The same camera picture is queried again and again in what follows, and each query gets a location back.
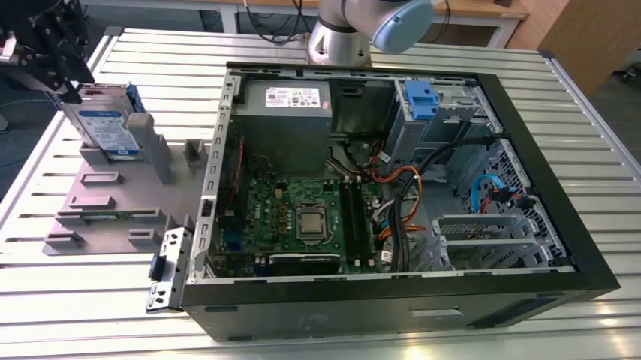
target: cpu socket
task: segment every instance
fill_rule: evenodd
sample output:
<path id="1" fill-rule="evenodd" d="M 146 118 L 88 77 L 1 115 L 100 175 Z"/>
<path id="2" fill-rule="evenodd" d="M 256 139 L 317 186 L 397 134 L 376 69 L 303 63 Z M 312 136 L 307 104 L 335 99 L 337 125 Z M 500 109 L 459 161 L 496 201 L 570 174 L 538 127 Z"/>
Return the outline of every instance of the cpu socket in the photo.
<path id="1" fill-rule="evenodd" d="M 319 203 L 296 205 L 296 239 L 316 245 L 327 239 L 325 207 Z"/>

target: connector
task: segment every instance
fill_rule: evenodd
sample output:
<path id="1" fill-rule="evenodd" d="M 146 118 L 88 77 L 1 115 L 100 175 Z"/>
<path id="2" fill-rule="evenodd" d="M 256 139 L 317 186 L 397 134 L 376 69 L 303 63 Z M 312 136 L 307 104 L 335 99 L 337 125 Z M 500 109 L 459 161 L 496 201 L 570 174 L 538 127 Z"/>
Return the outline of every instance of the connector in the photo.
<path id="1" fill-rule="evenodd" d="M 520 210 L 530 210 L 535 203 L 536 200 L 531 199 L 527 196 L 520 196 L 520 198 L 516 200 L 515 207 Z"/>
<path id="2" fill-rule="evenodd" d="M 510 201 L 515 192 L 516 192 L 516 189 L 512 187 L 502 187 L 498 190 L 494 189 L 490 192 L 490 200 L 504 204 L 507 201 Z"/>

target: blue latch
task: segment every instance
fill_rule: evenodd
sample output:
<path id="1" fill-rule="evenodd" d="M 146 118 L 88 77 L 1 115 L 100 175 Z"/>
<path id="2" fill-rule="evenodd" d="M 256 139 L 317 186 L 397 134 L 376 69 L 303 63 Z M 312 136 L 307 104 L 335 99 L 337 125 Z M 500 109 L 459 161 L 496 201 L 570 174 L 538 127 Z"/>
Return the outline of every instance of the blue latch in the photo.
<path id="1" fill-rule="evenodd" d="M 413 120 L 431 120 L 439 111 L 439 93 L 428 81 L 405 80 L 404 95 L 409 101 Z"/>

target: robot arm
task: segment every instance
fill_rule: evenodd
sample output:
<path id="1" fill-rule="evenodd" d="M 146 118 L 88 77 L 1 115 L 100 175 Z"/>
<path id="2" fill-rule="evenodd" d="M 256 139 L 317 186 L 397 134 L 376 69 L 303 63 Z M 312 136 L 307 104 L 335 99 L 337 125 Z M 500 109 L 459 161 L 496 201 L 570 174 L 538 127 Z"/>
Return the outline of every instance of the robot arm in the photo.
<path id="1" fill-rule="evenodd" d="M 0 0 L 0 73 L 25 87 L 80 103 L 72 81 L 92 83 L 78 0 Z"/>
<path id="2" fill-rule="evenodd" d="M 323 0 L 309 59 L 321 65 L 364 65 L 369 41 L 384 53 L 400 53 L 419 41 L 432 17 L 431 0 Z"/>

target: sticker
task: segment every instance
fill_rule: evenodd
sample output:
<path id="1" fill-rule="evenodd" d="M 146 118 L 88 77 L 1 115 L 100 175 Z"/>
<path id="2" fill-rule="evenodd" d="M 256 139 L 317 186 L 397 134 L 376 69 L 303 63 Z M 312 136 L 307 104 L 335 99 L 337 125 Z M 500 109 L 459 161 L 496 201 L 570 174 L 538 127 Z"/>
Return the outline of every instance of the sticker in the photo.
<path id="1" fill-rule="evenodd" d="M 514 17 L 515 19 L 522 19 L 524 17 L 524 15 L 520 14 L 520 13 L 502 13 L 500 16 L 502 17 Z"/>
<path id="2" fill-rule="evenodd" d="M 117 111 L 78 111 L 86 131 L 100 149 L 110 155 L 136 155 L 138 144 L 122 127 L 122 114 Z"/>
<path id="3" fill-rule="evenodd" d="M 268 88 L 264 104 L 267 107 L 320 107 L 316 88 Z"/>
<path id="4" fill-rule="evenodd" d="M 383 250 L 380 251 L 380 261 L 385 263 L 391 263 L 391 251 Z"/>
<path id="5" fill-rule="evenodd" d="M 381 162 L 384 164 L 387 164 L 391 160 L 391 157 L 389 155 L 387 155 L 384 152 L 380 151 L 380 153 L 377 154 L 377 158 L 381 160 Z"/>

